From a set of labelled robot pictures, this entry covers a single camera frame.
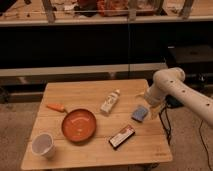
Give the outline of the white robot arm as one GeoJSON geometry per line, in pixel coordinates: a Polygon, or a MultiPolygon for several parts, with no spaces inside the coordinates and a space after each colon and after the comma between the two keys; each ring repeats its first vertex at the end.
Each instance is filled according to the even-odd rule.
{"type": "Polygon", "coordinates": [[[157,107],[171,95],[213,128],[213,99],[188,87],[184,80],[185,72],[179,67],[156,71],[153,84],[142,97],[151,107],[157,107]]]}

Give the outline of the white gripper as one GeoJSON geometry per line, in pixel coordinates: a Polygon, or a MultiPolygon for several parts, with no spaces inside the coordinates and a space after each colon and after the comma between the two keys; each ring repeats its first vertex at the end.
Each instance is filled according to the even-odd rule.
{"type": "Polygon", "coordinates": [[[156,118],[165,104],[165,94],[162,92],[146,90],[137,94],[137,97],[142,97],[149,104],[151,118],[156,118]]]}

